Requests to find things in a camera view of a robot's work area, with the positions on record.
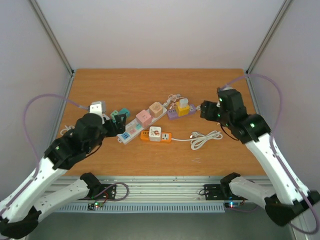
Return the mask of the green wall charger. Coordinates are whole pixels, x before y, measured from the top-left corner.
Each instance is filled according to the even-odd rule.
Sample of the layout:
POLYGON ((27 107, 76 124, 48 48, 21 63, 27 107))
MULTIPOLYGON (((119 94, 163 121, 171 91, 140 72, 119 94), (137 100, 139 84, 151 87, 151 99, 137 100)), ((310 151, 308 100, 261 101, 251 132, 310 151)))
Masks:
POLYGON ((115 116, 117 116, 118 114, 119 114, 119 112, 118 112, 117 110, 114 110, 114 111, 110 114, 111 119, 115 121, 115 120, 116 120, 116 119, 115 119, 115 116))

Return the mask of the beige cube socket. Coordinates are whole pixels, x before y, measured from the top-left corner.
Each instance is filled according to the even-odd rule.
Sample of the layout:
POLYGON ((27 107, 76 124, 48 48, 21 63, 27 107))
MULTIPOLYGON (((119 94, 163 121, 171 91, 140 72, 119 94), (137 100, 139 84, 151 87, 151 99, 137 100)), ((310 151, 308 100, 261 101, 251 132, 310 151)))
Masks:
POLYGON ((149 106, 149 114, 153 117, 153 118, 158 118, 160 117, 160 115, 163 113, 163 105, 159 102, 154 102, 153 104, 151 104, 149 106))

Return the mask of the white cube socket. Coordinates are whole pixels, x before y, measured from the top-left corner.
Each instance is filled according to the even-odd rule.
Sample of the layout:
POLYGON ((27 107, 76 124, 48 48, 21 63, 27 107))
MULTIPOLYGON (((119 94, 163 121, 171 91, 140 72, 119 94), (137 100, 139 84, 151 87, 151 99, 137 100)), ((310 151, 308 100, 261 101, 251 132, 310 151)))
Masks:
POLYGON ((162 128, 159 126, 151 126, 148 137, 151 142, 160 142, 162 139, 162 128))

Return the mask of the white wall charger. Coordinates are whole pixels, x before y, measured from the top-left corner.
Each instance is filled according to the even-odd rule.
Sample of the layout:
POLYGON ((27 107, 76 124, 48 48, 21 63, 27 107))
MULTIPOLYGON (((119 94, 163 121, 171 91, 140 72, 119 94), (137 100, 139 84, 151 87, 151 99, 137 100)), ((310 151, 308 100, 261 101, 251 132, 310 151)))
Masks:
POLYGON ((179 100, 180 108, 187 108, 189 106, 189 100, 187 98, 182 98, 179 100))

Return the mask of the yellow cube socket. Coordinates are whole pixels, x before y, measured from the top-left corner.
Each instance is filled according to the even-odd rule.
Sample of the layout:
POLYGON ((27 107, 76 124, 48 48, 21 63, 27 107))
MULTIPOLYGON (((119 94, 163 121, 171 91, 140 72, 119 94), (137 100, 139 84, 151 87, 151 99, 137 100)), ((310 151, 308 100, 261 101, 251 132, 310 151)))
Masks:
POLYGON ((183 117, 189 114, 190 112, 190 106, 188 105, 188 107, 186 108, 180 108, 179 106, 179 102, 176 103, 176 108, 175 108, 178 117, 183 117))

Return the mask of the pink cube socket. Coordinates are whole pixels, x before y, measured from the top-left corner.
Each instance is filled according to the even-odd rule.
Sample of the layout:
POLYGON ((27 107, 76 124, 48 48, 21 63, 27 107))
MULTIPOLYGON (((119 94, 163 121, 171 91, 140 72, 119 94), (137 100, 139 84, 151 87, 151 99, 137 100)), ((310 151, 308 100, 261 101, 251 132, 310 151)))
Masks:
POLYGON ((136 121, 143 128, 146 128, 152 122, 152 116, 147 110, 142 110, 136 115, 136 121))

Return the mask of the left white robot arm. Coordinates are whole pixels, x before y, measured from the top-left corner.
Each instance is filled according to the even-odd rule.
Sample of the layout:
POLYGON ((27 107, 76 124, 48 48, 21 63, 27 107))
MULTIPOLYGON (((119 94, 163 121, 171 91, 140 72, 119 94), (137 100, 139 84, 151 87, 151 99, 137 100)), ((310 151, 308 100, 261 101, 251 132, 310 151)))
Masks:
POLYGON ((10 196, 0 203, 0 235, 6 240, 21 239, 30 234, 50 213, 76 200, 109 197, 112 185, 103 185, 90 172, 71 185, 50 195, 46 189, 78 162, 93 155, 105 138, 122 134, 126 129, 125 114, 114 119, 87 113, 75 127, 52 142, 38 167, 10 196))

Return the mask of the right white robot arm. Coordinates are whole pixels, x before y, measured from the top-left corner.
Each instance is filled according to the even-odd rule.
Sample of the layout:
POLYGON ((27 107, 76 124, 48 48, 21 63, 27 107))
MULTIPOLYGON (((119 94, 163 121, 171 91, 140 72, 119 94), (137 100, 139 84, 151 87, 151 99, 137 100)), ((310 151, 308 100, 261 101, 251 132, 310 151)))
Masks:
POLYGON ((264 118, 248 114, 242 95, 233 88, 219 88, 218 102, 204 101, 200 117, 217 122, 230 130, 254 155, 273 188, 266 188, 238 173, 230 173, 220 180, 220 191, 225 200, 241 197, 266 211, 278 226, 285 226, 320 201, 320 194, 310 190, 294 173, 279 150, 272 131, 264 118))

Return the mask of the small white square charger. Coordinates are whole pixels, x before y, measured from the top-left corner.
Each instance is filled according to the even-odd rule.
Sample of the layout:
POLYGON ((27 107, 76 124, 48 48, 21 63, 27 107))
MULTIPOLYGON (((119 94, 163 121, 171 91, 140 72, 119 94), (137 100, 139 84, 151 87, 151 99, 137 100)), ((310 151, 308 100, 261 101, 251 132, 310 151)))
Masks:
POLYGON ((126 132, 132 135, 136 131, 136 125, 137 125, 136 122, 129 123, 126 126, 126 132))

